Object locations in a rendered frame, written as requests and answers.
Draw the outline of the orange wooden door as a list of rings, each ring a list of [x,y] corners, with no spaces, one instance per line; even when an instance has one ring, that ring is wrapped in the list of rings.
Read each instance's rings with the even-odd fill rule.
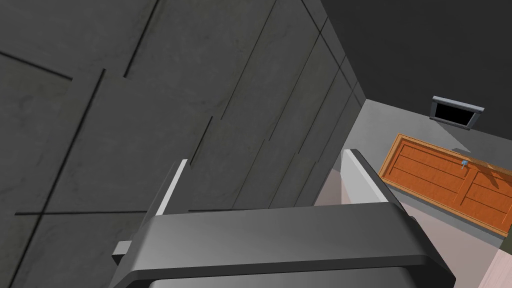
[[[468,165],[461,169],[462,161]],[[512,227],[512,171],[399,134],[380,170],[393,187],[493,233]]]

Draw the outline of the grey framed black vent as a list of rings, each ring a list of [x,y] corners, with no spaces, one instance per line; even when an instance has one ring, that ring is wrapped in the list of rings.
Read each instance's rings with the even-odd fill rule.
[[[433,96],[429,118],[436,122],[470,130],[484,110],[484,107]]]

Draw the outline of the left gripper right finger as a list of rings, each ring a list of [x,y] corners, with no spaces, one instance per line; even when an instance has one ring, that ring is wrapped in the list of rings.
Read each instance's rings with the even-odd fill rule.
[[[340,176],[351,204],[401,204],[357,149],[343,150]]]

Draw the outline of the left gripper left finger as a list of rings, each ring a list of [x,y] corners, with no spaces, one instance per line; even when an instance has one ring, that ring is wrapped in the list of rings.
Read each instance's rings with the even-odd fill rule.
[[[157,217],[164,214],[187,163],[188,159],[182,159],[171,165],[146,213],[146,217]]]

